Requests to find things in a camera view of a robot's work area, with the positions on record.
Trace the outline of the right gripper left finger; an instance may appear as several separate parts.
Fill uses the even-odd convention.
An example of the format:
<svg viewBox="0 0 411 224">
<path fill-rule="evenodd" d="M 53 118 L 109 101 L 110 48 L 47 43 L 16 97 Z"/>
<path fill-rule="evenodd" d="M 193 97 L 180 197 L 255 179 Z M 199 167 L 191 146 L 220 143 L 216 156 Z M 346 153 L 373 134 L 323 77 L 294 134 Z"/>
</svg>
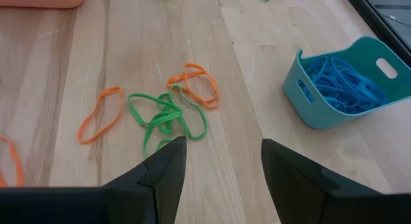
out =
<svg viewBox="0 0 411 224">
<path fill-rule="evenodd" d="M 180 136 L 101 187 L 0 189 L 0 224 L 174 224 L 186 156 Z"/>
</svg>

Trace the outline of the light teal handled basket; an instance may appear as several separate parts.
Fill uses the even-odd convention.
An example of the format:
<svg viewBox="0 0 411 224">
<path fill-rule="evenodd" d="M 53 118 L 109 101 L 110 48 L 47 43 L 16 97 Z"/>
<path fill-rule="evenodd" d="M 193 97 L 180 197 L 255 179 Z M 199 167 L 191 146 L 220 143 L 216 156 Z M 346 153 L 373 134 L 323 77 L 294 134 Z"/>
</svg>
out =
<svg viewBox="0 0 411 224">
<path fill-rule="evenodd" d="M 320 57 L 327 57 L 326 72 L 336 76 L 331 58 L 337 57 L 372 80 L 387 96 L 386 104 L 358 114 L 346 114 L 333 108 L 314 86 L 306 73 L 307 68 Z M 284 93 L 300 118 L 310 127 L 323 130 L 364 116 L 378 109 L 411 98 L 411 67 L 400 59 L 386 44 L 372 37 L 360 37 L 346 49 L 302 57 L 299 50 L 283 83 Z"/>
</svg>

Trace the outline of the orange rubber band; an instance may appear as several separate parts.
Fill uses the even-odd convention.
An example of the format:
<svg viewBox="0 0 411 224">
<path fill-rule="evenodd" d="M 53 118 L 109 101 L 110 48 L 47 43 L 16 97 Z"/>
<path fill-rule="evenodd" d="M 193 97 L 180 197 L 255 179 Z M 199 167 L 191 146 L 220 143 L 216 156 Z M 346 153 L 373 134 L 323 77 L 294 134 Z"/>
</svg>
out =
<svg viewBox="0 0 411 224">
<path fill-rule="evenodd" d="M 16 186 L 17 187 L 23 187 L 24 186 L 24 180 L 25 180 L 25 175 L 24 175 L 24 169 L 22 166 L 22 161 L 20 156 L 17 153 L 17 150 L 15 149 L 15 146 L 13 144 L 13 142 L 8 139 L 7 137 L 4 137 L 2 135 L 0 135 L 0 140 L 5 141 L 8 144 L 8 151 L 9 154 L 14 162 L 14 166 L 15 166 L 15 179 L 16 179 Z M 8 187 L 6 180 L 4 179 L 4 176 L 0 170 L 0 188 L 5 188 Z"/>
<path fill-rule="evenodd" d="M 184 71 L 180 75 L 172 76 L 167 81 L 167 87 L 170 88 L 172 84 L 179 81 L 184 81 L 184 88 L 189 89 L 188 80 L 197 76 L 208 75 L 209 73 L 201 66 L 195 63 L 186 63 Z"/>
<path fill-rule="evenodd" d="M 117 93 L 117 92 L 119 93 L 119 95 L 118 95 L 119 109 L 118 109 L 118 113 L 116 114 L 116 116 L 113 118 L 113 120 L 111 122 L 109 122 L 103 128 L 98 130 L 92 137 L 90 137 L 88 139 L 83 139 L 82 138 L 82 133 L 85 130 L 85 128 L 87 126 L 87 123 L 92 119 L 92 116 L 96 115 L 99 103 L 102 102 L 102 100 L 104 98 L 106 98 L 107 96 L 110 96 L 111 94 L 114 94 L 114 93 Z M 100 92 L 100 94 L 98 95 L 97 100 L 94 104 L 94 108 L 93 108 L 92 112 L 82 121 L 82 123 L 81 123 L 81 125 L 80 125 L 80 127 L 77 131 L 77 136 L 76 137 L 77 137 L 77 140 L 80 144 L 89 144 L 89 143 L 95 141 L 99 136 L 103 135 L 109 128 L 111 128 L 114 125 L 114 123 L 119 119 L 119 117 L 121 115 L 123 95 L 124 95 L 124 90 L 120 86 L 110 87 L 110 88 Z"/>
<path fill-rule="evenodd" d="M 198 71 L 193 71 L 190 72 L 191 76 L 188 76 L 188 72 L 186 70 L 184 70 L 184 82 L 186 84 L 186 92 L 197 102 L 199 102 L 201 105 L 207 107 L 207 108 L 216 108 L 219 105 L 219 97 L 220 97 L 220 92 L 219 92 L 219 88 L 217 85 L 216 80 L 214 79 L 214 77 L 208 73 L 202 66 L 197 65 L 197 64 L 186 64 L 184 66 L 184 68 L 194 68 L 194 69 L 198 69 Z M 201 76 L 201 75 L 207 75 L 210 79 L 211 82 L 211 86 L 213 87 L 214 90 L 214 96 L 210 99 L 203 99 L 200 96 L 197 96 L 190 88 L 189 88 L 189 83 L 188 83 L 188 79 L 189 78 L 193 78 L 195 76 Z"/>
</svg>

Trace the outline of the black aluminium table frame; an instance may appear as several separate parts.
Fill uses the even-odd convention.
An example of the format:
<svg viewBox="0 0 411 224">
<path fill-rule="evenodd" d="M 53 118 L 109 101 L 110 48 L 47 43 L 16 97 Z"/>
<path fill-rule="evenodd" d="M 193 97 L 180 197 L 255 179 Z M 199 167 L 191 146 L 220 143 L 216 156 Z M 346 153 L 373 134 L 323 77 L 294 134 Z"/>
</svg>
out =
<svg viewBox="0 0 411 224">
<path fill-rule="evenodd" d="M 411 24 L 401 22 L 394 18 L 393 15 L 386 15 L 381 12 L 381 10 L 411 10 L 411 5 L 374 4 L 371 0 L 348 1 L 375 35 L 386 43 L 400 59 L 411 66 L 411 42 L 407 42 L 405 37 L 395 29 L 390 21 L 408 26 L 409 28 L 411 28 Z"/>
</svg>

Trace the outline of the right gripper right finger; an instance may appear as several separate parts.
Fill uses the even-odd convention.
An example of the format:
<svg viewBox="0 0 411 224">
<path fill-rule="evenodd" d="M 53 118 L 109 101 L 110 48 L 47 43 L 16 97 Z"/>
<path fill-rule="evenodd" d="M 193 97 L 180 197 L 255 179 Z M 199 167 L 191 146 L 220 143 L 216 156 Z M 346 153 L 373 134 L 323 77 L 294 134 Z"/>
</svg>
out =
<svg viewBox="0 0 411 224">
<path fill-rule="evenodd" d="M 411 224 L 411 193 L 380 193 L 271 139 L 261 161 L 281 224 Z"/>
</svg>

